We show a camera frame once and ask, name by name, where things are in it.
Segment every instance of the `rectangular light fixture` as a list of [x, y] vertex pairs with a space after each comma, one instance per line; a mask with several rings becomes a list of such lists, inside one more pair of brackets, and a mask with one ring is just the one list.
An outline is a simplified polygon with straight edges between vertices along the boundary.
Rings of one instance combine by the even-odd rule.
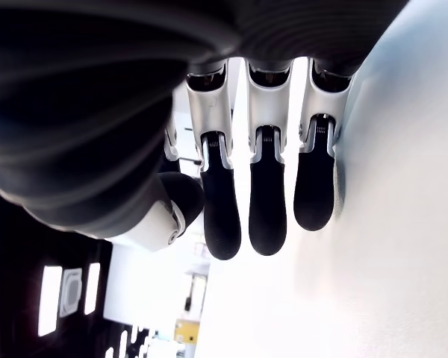
[[99, 263], [92, 263], [88, 271], [87, 295], [84, 302], [84, 314], [89, 315], [96, 308], [98, 294]]
[[113, 352], [114, 352], [113, 347], [109, 347], [108, 350], [106, 351], [105, 358], [113, 358]]
[[131, 329], [131, 343], [135, 343], [137, 338], [137, 326], [134, 325]]
[[128, 331], [124, 330], [121, 333], [121, 339], [119, 341], [119, 358], [125, 358], [126, 356], [126, 344], [128, 343]]
[[45, 266], [43, 268], [40, 311], [38, 313], [38, 336], [40, 337], [57, 329], [62, 272], [61, 266]]

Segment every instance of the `yellow object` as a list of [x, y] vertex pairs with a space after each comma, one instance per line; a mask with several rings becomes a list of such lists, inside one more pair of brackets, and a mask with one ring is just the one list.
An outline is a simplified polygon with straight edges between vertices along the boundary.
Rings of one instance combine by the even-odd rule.
[[174, 331], [174, 340], [179, 343], [187, 343], [195, 345], [199, 334], [199, 322], [186, 321], [184, 319], [176, 320], [176, 328]]

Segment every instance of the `black wall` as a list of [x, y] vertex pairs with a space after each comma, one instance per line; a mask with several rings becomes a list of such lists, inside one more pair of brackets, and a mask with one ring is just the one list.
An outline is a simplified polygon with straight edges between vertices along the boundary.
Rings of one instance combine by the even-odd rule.
[[[0, 357], [104, 358], [113, 347], [117, 358], [121, 333], [128, 331], [129, 344], [131, 327], [102, 318], [111, 249], [104, 240], [40, 224], [0, 197]], [[84, 315], [91, 263], [101, 266], [98, 296], [95, 312]], [[63, 270], [83, 269], [81, 300], [76, 313], [58, 317], [55, 332], [39, 337], [43, 266], [54, 265]], [[137, 343], [145, 336], [147, 330], [140, 333]]]

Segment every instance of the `screw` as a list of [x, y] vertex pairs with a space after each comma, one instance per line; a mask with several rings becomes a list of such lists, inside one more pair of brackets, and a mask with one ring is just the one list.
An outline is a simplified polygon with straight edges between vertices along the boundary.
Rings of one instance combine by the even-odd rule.
[[169, 238], [167, 244], [171, 245], [176, 240], [176, 233], [172, 233], [171, 237]]

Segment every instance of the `white wall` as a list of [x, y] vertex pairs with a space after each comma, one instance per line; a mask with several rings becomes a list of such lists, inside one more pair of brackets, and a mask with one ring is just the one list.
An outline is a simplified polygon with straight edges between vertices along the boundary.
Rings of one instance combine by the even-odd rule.
[[190, 289], [183, 278], [189, 254], [181, 242], [153, 254], [114, 244], [103, 316], [153, 328], [172, 339]]
[[196, 358], [448, 358], [448, 0], [413, 0], [362, 66], [337, 145], [340, 207], [317, 233], [292, 212], [304, 67], [299, 59], [284, 154], [287, 242], [273, 257], [248, 239], [237, 89], [243, 245], [211, 266]]

